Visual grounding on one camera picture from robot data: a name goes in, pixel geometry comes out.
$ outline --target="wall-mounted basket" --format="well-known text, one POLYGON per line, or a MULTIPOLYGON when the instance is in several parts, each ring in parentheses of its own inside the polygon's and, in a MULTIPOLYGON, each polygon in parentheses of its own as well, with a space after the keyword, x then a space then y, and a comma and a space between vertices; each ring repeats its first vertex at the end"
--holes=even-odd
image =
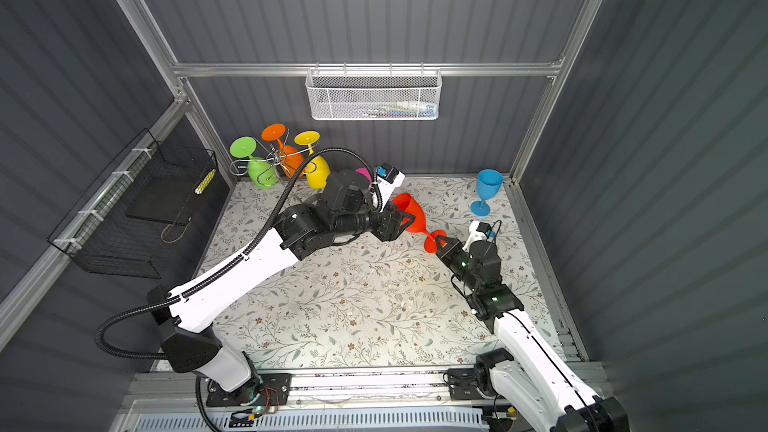
POLYGON ((306 92, 315 120, 435 120, 439 69, 310 70, 306 92))
POLYGON ((190 247, 204 233, 198 210, 215 204, 218 211, 226 201, 218 185, 223 179, 212 173, 215 154, 154 140, 130 154, 134 159, 113 172, 93 207, 77 213, 78 225, 66 232, 62 220, 48 242, 95 274, 159 279, 179 270, 192 273, 198 250, 190 247), (194 232, 185 234, 187 226, 194 232))

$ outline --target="wine glass base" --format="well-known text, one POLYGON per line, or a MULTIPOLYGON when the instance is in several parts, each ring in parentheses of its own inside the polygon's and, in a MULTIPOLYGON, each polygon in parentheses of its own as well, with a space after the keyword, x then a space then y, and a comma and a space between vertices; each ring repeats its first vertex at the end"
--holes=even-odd
POLYGON ((427 253, 434 254, 437 252, 437 241, 435 240, 435 237, 438 235, 445 237, 447 234, 444 230, 435 230, 433 233, 427 234, 427 238, 424 240, 424 250, 427 251, 427 253))
POLYGON ((478 217, 485 217, 488 214, 491 213, 491 207, 481 201, 473 202, 472 205, 469 207, 469 210, 472 211, 473 214, 475 214, 478 217))

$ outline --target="wine glass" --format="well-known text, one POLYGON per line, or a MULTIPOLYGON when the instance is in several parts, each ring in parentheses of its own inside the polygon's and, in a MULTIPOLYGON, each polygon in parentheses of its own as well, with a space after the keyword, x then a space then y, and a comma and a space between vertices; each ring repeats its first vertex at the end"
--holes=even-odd
POLYGON ((303 174, 304 172, 296 169, 304 162, 304 155, 295 147, 283 143, 283 136, 288 138, 287 129, 283 124, 272 124, 261 133, 262 140, 277 141, 278 149, 275 151, 275 156, 280 158, 280 167, 283 168, 286 176, 293 177, 293 174, 297 172, 303 174))
POLYGON ((413 224, 408 226, 406 232, 426 234, 427 238, 424 240, 424 250, 430 254, 437 252, 437 242, 435 241, 435 237, 438 235, 446 235, 446 231, 435 230, 434 232, 430 233, 427 230, 427 217, 424 215, 424 209, 422 209, 416 199, 408 194, 408 192, 404 192, 393 198, 392 203, 395 204, 395 206, 397 206, 400 210, 416 216, 416 220, 413 221, 413 224))
POLYGON ((473 202, 469 207, 472 213, 478 217, 485 217, 491 213, 491 207, 485 203, 486 200, 493 198, 498 194, 502 187, 504 176, 492 168, 486 168, 478 174, 477 192, 480 200, 473 202))
MULTIPOLYGON (((312 149, 312 144, 317 143, 318 140, 320 140, 320 133, 316 130, 307 130, 293 139, 298 146, 309 147, 310 155, 315 153, 312 149)), ((304 168, 304 174, 306 175, 306 181, 310 184, 310 187, 325 188, 326 180, 331 174, 331 169, 328 167, 328 162, 321 156, 318 156, 313 158, 310 164, 304 168)))
POLYGON ((232 162, 230 167, 235 165, 235 168, 238 171, 237 175, 242 176, 245 175, 245 172, 240 174, 239 170, 241 170, 242 166, 237 164, 247 162, 247 173, 250 179, 254 181, 254 185, 262 190, 272 188, 272 186, 277 184, 279 180, 275 168, 269 160, 261 157, 254 157, 253 154, 255 151, 256 140, 253 137, 246 136, 235 140, 230 146, 230 154, 239 160, 232 162))

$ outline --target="white wire basket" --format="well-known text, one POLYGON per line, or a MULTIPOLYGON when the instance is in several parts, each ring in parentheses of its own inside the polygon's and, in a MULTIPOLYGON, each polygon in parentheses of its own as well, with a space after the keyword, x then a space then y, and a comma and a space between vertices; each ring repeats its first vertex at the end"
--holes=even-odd
POLYGON ((306 74, 315 120, 435 120, 440 104, 440 70, 412 75, 349 72, 306 74))

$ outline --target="blue wine glass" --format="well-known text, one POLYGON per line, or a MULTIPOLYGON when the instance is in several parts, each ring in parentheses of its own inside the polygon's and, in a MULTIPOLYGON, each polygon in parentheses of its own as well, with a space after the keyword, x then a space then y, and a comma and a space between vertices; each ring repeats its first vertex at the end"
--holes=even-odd
POLYGON ((502 187, 502 182, 504 182, 504 176, 500 172, 492 168, 480 171, 477 183, 480 200, 473 202, 469 207, 473 214, 478 217, 485 217, 491 213, 491 207, 485 201, 498 194, 498 190, 502 187))

